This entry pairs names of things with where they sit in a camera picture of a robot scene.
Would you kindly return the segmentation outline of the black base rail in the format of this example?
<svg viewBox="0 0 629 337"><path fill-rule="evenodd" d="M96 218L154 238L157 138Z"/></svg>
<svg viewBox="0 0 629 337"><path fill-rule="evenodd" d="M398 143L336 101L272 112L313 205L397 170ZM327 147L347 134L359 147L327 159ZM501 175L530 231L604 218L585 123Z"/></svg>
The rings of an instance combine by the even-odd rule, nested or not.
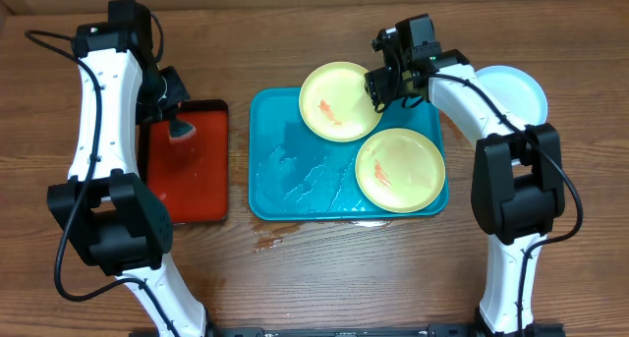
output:
<svg viewBox="0 0 629 337"><path fill-rule="evenodd" d="M134 331L129 337L158 336L156 331ZM432 324L420 328L370 328L370 329L293 329L263 330L262 328L224 328L210 332L220 337L472 337L489 336L477 332L472 324ZM525 332L525 336L565 337L562 325L542 325Z"/></svg>

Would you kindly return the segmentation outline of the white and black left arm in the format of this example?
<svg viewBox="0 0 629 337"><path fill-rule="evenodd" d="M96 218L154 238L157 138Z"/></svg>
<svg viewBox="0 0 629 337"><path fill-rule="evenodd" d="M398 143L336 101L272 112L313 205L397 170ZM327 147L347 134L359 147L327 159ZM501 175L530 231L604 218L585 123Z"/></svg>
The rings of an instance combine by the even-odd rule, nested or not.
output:
<svg viewBox="0 0 629 337"><path fill-rule="evenodd" d="M208 336L206 308L189 290L171 254L173 225L142 180L136 128L164 121L172 140L195 127L178 117L188 93L171 67L158 63L153 15L78 27L70 38L82 77L79 139L66 183L47 192L63 231L53 281L72 302L126 286L159 336Z"/></svg>

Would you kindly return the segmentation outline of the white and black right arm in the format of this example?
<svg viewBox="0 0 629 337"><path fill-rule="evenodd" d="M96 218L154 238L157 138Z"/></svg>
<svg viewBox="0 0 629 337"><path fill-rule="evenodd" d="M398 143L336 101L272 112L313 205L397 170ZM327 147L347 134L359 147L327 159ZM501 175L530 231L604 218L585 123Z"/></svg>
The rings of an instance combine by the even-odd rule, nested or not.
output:
<svg viewBox="0 0 629 337"><path fill-rule="evenodd" d="M471 205L487 235L486 287L473 336L561 336L536 324L531 298L541 250L565 208L560 138L543 113L539 84L506 66L476 70L457 50L411 60L386 53L365 75L376 111L397 99L427 101L475 149Z"/></svg>

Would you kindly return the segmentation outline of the yellow plate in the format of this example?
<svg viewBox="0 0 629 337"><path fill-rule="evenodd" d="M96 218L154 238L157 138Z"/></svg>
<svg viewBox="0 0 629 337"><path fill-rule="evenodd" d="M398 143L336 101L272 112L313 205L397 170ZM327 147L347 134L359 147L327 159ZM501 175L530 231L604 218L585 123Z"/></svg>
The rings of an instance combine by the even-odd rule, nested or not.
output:
<svg viewBox="0 0 629 337"><path fill-rule="evenodd" d="M382 114L374 111L365 91L361 65L331 62L312 71L299 93L300 114L319 137L336 142L358 140L369 134Z"/></svg>
<svg viewBox="0 0 629 337"><path fill-rule="evenodd" d="M428 207L445 185L445 162L426 136L403 128L369 137L355 162L358 186L377 207L411 213Z"/></svg>

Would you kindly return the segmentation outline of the light blue plate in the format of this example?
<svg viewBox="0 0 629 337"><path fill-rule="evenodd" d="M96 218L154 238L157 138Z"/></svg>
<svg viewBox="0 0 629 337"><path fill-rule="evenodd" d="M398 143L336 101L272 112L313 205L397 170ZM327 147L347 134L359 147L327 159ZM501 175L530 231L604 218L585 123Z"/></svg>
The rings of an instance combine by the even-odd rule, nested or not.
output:
<svg viewBox="0 0 629 337"><path fill-rule="evenodd" d="M547 99L540 84L510 66L488 66L476 71L479 81L513 115L527 125L541 125L547 118Z"/></svg>

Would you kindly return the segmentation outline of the teal plastic tray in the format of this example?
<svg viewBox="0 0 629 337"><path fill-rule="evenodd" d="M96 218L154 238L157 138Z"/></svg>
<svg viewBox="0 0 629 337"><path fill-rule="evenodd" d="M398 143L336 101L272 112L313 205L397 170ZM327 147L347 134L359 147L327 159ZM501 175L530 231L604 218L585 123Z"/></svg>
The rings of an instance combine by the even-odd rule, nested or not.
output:
<svg viewBox="0 0 629 337"><path fill-rule="evenodd" d="M297 87L259 92L250 109L249 205L266 221L403 218L360 190L355 159L367 140L325 140L304 122Z"/></svg>

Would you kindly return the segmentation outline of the green and pink sponge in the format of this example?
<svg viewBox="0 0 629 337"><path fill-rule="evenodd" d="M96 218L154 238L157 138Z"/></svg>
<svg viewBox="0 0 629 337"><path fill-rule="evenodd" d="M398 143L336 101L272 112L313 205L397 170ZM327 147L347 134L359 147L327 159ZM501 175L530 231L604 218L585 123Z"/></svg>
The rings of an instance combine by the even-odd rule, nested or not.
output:
<svg viewBox="0 0 629 337"><path fill-rule="evenodd" d="M173 119L169 121L168 136L171 142L184 141L193 137L197 129L184 120Z"/></svg>

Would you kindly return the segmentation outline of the black tray with red liquid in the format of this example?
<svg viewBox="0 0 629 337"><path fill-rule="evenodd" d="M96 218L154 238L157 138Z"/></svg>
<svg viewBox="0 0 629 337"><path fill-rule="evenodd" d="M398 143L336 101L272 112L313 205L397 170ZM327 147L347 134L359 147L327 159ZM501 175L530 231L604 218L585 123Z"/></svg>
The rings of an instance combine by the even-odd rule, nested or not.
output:
<svg viewBox="0 0 629 337"><path fill-rule="evenodd" d="M228 215L228 105L221 99L188 101L178 118L196 132L171 140L166 121L140 127L141 178L174 224L220 222Z"/></svg>

